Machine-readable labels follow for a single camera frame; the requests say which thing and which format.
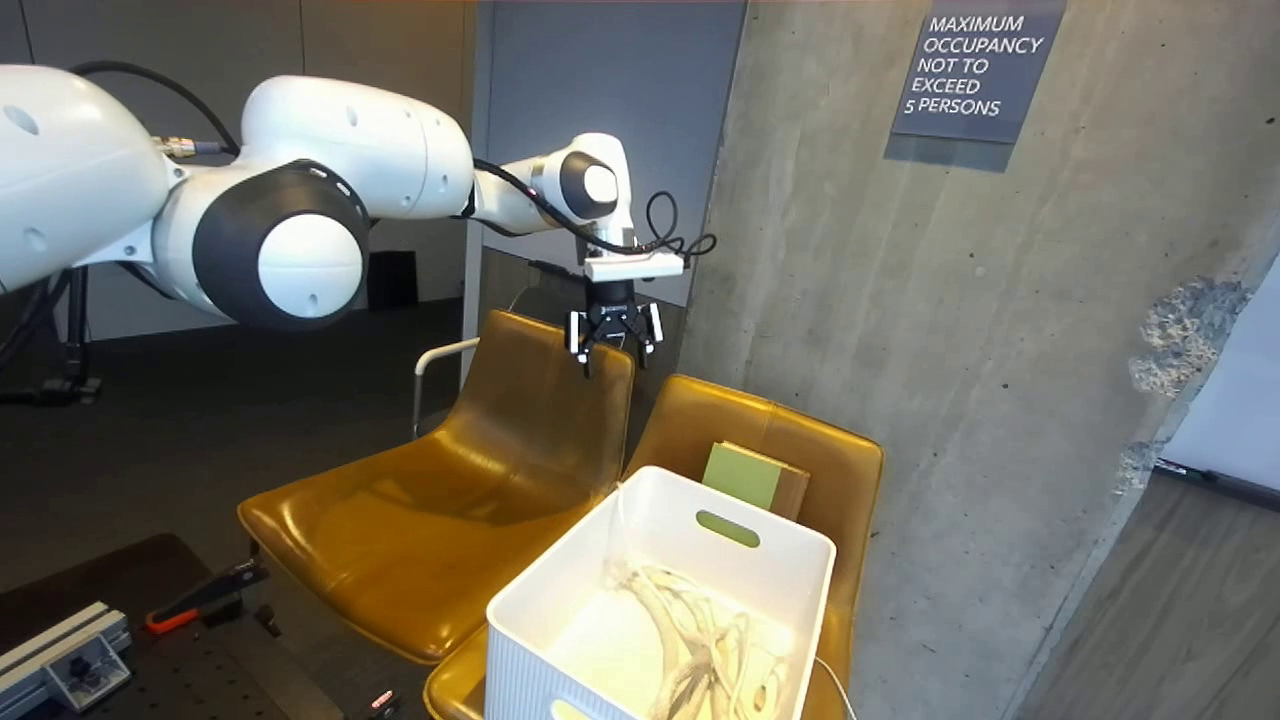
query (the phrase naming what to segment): black cable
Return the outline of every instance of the black cable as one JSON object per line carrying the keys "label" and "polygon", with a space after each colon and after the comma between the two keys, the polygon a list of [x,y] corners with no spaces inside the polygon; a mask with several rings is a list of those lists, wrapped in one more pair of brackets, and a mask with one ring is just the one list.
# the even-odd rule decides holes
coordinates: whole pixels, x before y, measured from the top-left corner
{"label": "black cable", "polygon": [[[653,192],[650,202],[644,202],[644,218],[650,218],[653,240],[650,240],[650,244],[630,244],[630,246],[621,246],[621,244],[607,244],[607,240],[586,233],[571,216],[563,216],[556,202],[549,202],[541,192],[532,192],[532,188],[530,188],[521,177],[511,177],[510,169],[502,169],[502,165],[493,165],[493,161],[477,161],[477,169],[488,171],[488,177],[502,177],[504,184],[511,184],[521,196],[532,199],[532,207],[541,207],[546,216],[553,216],[563,233],[571,233],[586,246],[595,246],[595,253],[618,253],[618,254],[675,253],[675,254],[688,258],[688,254],[707,254],[707,253],[717,253],[717,244],[722,244],[717,233],[705,233],[705,234],[695,234],[693,244],[688,244],[683,234],[675,234],[679,202],[675,202],[672,192]],[[670,199],[670,207],[672,207],[670,233],[655,233],[655,218],[653,218],[655,199]]]}
{"label": "black cable", "polygon": [[29,0],[18,0],[18,21],[26,23],[29,60],[37,65],[37,40],[33,40]]}
{"label": "black cable", "polygon": [[159,76],[159,72],[140,68],[140,65],[121,65],[121,60],[71,65],[71,72],[78,72],[78,76],[100,76],[100,72],[146,76],[146,78],[176,93],[180,98],[190,98],[190,102],[213,125],[213,130],[225,138],[225,152],[229,152],[229,156],[242,152],[242,138],[234,134],[234,127],[229,127],[194,86],[186,86],[186,83],[172,78],[172,76]]}

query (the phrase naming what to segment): white cable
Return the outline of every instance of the white cable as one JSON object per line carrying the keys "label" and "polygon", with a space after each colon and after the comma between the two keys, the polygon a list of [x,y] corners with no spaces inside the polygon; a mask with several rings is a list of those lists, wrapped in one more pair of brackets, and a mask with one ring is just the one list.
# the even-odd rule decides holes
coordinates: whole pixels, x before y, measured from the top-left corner
{"label": "white cable", "polygon": [[775,657],[774,667],[759,667],[759,628],[746,616],[724,608],[705,589],[683,585],[661,567],[630,567],[621,575],[640,608],[650,613],[661,657],[663,657],[663,686],[655,700],[661,715],[705,715],[705,707],[724,720],[774,715],[782,686],[784,686],[784,661]]}
{"label": "white cable", "polygon": [[838,674],[838,667],[830,661],[819,661],[819,657],[812,657],[812,664],[832,674],[832,684],[841,692],[841,704],[843,704],[843,715],[858,720],[852,700],[849,700],[843,678]]}

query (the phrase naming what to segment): concrete wall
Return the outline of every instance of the concrete wall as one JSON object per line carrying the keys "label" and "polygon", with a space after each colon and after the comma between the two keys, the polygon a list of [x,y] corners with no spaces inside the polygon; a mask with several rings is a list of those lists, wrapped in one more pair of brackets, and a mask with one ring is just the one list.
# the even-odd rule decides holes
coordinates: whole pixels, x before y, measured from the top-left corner
{"label": "concrete wall", "polygon": [[1009,171],[885,161],[928,9],[752,0],[679,349],[887,445],[869,720],[1017,707],[1280,244],[1277,0],[1067,0]]}
{"label": "concrete wall", "polygon": [[[127,60],[190,83],[242,127],[246,96],[275,72],[365,78],[422,96],[462,125],[474,119],[474,0],[0,0],[0,60],[84,65]],[[172,93],[100,76],[154,130],[213,134]],[[418,253],[422,298],[462,297],[462,223],[380,223],[374,253]],[[93,271],[93,336],[136,336],[218,325],[190,302],[159,298],[127,271]]]}

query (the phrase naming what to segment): black table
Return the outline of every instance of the black table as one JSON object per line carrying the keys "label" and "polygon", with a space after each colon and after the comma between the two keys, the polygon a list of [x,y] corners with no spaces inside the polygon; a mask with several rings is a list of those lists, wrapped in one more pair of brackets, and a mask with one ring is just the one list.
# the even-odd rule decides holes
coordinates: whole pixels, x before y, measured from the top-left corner
{"label": "black table", "polygon": [[207,567],[176,539],[149,537],[121,550],[96,557],[50,580],[0,594],[0,648],[18,648],[50,623],[105,600],[127,616],[132,672],[112,697],[84,715],[203,715],[203,720],[326,720],[341,707],[293,664],[283,648],[255,623],[194,623],[154,639],[140,620],[149,608],[197,589]]}

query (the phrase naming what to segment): wire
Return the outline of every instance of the wire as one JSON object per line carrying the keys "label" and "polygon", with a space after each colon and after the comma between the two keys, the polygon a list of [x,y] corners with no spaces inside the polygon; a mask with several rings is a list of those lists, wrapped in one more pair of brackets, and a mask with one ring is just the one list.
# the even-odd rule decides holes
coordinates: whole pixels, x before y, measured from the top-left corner
{"label": "wire", "polygon": [[18,0],[18,21],[26,23],[29,60],[37,65],[37,40],[33,40],[29,0]]}
{"label": "wire", "polygon": [[775,633],[670,567],[635,564],[621,573],[621,589],[635,594],[661,639],[655,715],[749,720],[782,710],[784,643],[775,643]]}
{"label": "wire", "polygon": [[818,667],[823,667],[823,672],[832,674],[838,697],[841,697],[841,704],[843,704],[843,715],[849,715],[849,720],[858,720],[858,710],[852,710],[852,700],[849,700],[849,692],[843,692],[841,672],[838,672],[830,661],[819,661],[819,657],[812,657],[812,664],[818,664]]}
{"label": "wire", "polygon": [[146,78],[176,93],[180,98],[190,98],[190,102],[213,125],[213,130],[225,138],[225,152],[229,152],[229,156],[242,152],[242,138],[234,134],[234,127],[229,127],[194,86],[186,86],[186,83],[172,78],[172,76],[159,76],[159,72],[140,68],[140,65],[121,65],[121,60],[71,65],[71,72],[78,72],[78,76],[100,76],[100,72],[146,76]]}
{"label": "wire", "polygon": [[[511,184],[521,196],[530,196],[532,207],[541,207],[546,216],[553,216],[563,233],[571,233],[586,246],[595,246],[595,253],[618,253],[618,254],[675,253],[675,254],[693,258],[693,254],[711,254],[717,244],[722,244],[717,233],[705,233],[705,234],[695,234],[693,244],[688,244],[683,234],[675,234],[679,202],[675,202],[672,192],[653,192],[650,202],[644,202],[644,223],[650,223],[653,240],[650,240],[650,244],[624,244],[624,246],[621,246],[621,244],[607,244],[607,240],[586,233],[571,216],[563,216],[556,202],[549,202],[538,188],[530,188],[530,184],[523,184],[521,177],[511,177],[510,169],[502,169],[502,165],[493,165],[493,161],[477,161],[477,169],[488,171],[488,177],[502,177],[504,184]],[[670,199],[670,207],[672,207],[672,218],[670,218],[663,233],[655,233],[655,212],[653,212],[655,199]]]}

